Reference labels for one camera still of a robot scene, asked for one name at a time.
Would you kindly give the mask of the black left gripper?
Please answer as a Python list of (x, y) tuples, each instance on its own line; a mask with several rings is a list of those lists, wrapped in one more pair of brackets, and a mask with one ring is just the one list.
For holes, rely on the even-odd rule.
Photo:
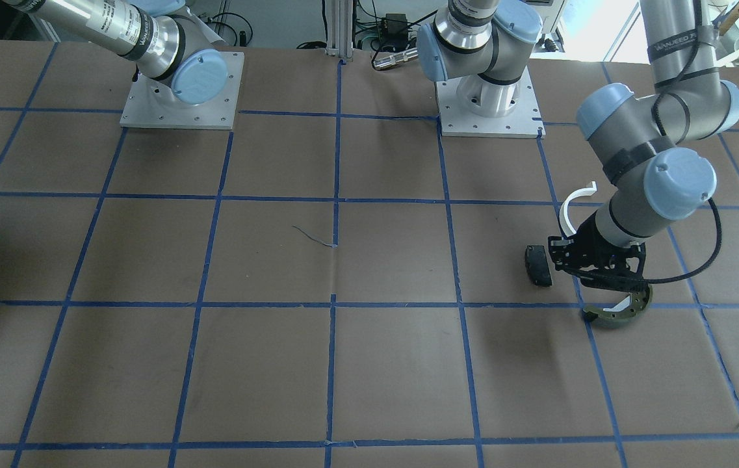
[(645, 246), (619, 248), (601, 236), (594, 221), (583, 222), (570, 237), (548, 237), (547, 249), (554, 269), (580, 278), (586, 287), (625, 293), (648, 289)]

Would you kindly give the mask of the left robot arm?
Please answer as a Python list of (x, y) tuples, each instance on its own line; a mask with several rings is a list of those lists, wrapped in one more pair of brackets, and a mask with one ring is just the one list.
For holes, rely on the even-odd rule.
[[(718, 30), (705, 1), (642, 1), (655, 92), (637, 98), (622, 83), (592, 92), (575, 121), (616, 188), (577, 232), (550, 237), (556, 270), (610, 291), (645, 291), (645, 242), (709, 202), (711, 163), (682, 142), (729, 129), (739, 119), (739, 89), (720, 78)], [(521, 1), (449, 1), (420, 27), (416, 50), (432, 82), (461, 78), (467, 107), (496, 114), (496, 94), (517, 86), (542, 20)]]

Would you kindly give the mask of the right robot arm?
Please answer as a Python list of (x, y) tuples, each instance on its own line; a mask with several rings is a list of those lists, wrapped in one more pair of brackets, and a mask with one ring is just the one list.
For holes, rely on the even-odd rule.
[(67, 29), (170, 88), (188, 105), (217, 97), (226, 85), (223, 44), (185, 1), (9, 1), (8, 5)]

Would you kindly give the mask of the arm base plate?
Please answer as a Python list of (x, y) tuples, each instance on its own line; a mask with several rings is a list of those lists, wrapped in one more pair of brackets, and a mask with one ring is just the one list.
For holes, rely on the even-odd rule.
[(120, 125), (232, 130), (244, 67), (241, 51), (205, 50), (186, 59), (169, 85), (138, 75)]
[(528, 69), (506, 86), (479, 76), (435, 83), (435, 94), (446, 137), (544, 137), (547, 131)]

